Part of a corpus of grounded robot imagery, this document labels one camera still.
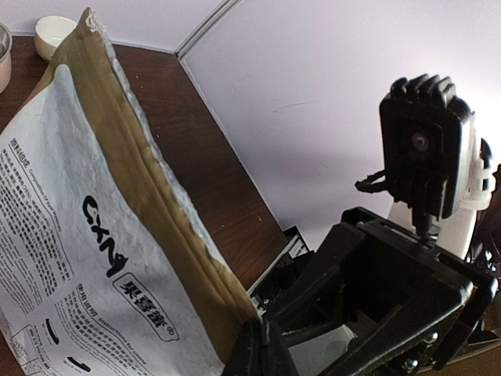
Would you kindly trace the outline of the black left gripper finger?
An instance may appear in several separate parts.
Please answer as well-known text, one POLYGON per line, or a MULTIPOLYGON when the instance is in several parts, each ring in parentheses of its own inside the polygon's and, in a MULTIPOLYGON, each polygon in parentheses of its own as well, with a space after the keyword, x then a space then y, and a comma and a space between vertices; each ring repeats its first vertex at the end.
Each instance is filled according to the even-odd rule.
POLYGON ((226 362, 223 376, 291 376, 297 368, 274 320, 245 323, 226 362))

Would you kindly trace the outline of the pet food bag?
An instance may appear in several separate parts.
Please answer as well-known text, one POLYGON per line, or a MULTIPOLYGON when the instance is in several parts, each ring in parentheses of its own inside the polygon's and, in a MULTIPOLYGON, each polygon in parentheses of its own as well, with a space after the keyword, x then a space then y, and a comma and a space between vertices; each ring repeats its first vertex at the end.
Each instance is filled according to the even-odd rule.
POLYGON ((1 333, 25 375, 220 375, 257 317, 86 9, 1 134, 1 333))

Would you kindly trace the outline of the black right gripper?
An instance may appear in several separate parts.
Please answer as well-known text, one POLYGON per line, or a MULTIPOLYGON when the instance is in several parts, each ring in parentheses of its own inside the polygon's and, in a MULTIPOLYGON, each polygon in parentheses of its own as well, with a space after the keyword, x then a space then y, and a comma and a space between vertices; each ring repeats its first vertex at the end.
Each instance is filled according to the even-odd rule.
POLYGON ((353 208, 317 251, 283 255, 250 295, 279 325, 297 375, 416 375, 461 353, 497 288, 487 270, 353 208))

